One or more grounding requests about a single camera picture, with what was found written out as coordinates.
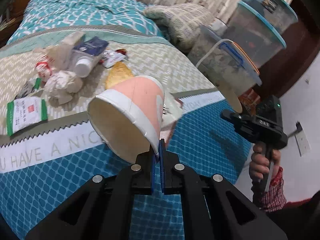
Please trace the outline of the red checked sleeve forearm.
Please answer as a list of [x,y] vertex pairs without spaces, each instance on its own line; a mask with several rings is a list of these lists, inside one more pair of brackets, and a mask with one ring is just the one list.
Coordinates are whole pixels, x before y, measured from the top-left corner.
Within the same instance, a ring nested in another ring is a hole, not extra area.
[[268,192],[254,194],[255,204],[265,212],[274,212],[281,209],[299,207],[311,199],[305,199],[298,202],[288,202],[284,194],[283,168],[280,167],[277,175],[271,180]]

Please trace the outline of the person's right hand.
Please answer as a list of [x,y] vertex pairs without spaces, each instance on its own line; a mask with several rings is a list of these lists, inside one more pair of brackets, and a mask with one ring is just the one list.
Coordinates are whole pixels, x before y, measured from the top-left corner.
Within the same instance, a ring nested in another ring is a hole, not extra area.
[[[251,162],[249,163],[249,176],[252,181],[259,181],[263,179],[265,174],[269,174],[270,161],[263,156],[262,144],[255,144],[253,146],[253,154],[251,156]],[[272,161],[274,163],[272,179],[276,177],[280,168],[281,152],[279,150],[273,150]]]

